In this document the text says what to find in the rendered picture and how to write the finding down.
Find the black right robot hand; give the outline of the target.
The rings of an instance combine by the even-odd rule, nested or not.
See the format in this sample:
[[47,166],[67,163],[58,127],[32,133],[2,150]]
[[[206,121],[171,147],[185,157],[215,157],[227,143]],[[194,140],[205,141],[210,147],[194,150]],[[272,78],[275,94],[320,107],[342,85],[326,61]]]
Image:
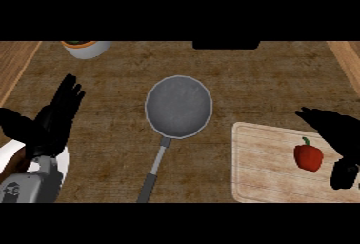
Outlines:
[[346,190],[360,172],[360,120],[333,111],[305,107],[295,114],[342,157],[333,164],[330,187],[333,190]]

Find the pale wooden cutting board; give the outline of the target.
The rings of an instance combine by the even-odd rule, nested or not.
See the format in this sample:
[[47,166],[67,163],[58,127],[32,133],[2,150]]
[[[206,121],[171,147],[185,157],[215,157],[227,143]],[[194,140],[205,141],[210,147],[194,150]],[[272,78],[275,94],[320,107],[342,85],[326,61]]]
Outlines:
[[[293,148],[302,138],[323,152],[318,170],[297,168]],[[340,159],[321,137],[303,132],[244,122],[231,127],[231,196],[238,202],[360,203],[360,176],[349,190],[333,190],[328,177]]]

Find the white pot with orange rim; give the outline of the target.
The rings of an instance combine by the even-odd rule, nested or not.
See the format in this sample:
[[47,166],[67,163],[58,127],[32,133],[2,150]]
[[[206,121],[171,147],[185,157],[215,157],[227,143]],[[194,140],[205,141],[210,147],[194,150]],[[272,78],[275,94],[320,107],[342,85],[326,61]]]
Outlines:
[[110,41],[61,41],[61,45],[72,57],[91,59],[106,52]]

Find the black appliance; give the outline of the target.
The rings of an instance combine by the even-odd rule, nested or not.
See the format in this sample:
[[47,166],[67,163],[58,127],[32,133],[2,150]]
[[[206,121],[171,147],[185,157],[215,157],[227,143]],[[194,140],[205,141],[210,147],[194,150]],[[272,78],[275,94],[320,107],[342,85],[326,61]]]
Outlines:
[[253,50],[259,42],[250,41],[193,41],[193,48],[196,50]]

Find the grey frying pan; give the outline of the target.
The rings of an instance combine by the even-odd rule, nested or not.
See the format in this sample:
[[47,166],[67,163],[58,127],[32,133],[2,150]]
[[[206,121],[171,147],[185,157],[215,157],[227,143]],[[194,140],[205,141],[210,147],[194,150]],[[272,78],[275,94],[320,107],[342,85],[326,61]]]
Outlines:
[[172,75],[166,77],[147,92],[144,115],[153,131],[162,136],[162,140],[151,169],[144,177],[137,203],[148,201],[157,178],[157,168],[171,140],[194,136],[209,122],[212,98],[206,87],[190,76]]

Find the red bell pepper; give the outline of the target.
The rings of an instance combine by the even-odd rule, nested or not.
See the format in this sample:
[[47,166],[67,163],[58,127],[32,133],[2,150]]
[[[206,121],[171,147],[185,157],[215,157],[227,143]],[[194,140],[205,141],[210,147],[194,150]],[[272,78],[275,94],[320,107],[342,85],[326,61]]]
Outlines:
[[302,137],[303,144],[293,148],[293,160],[299,169],[315,172],[323,161],[321,150],[311,145],[309,139]]

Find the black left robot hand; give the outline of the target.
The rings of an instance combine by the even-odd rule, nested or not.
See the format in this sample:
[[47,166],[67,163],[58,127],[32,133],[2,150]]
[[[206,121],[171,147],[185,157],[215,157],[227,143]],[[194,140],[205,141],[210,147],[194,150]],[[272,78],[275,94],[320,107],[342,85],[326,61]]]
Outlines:
[[29,119],[10,109],[0,108],[0,128],[2,134],[25,144],[25,157],[57,156],[64,150],[75,114],[85,92],[67,74],[35,119]]

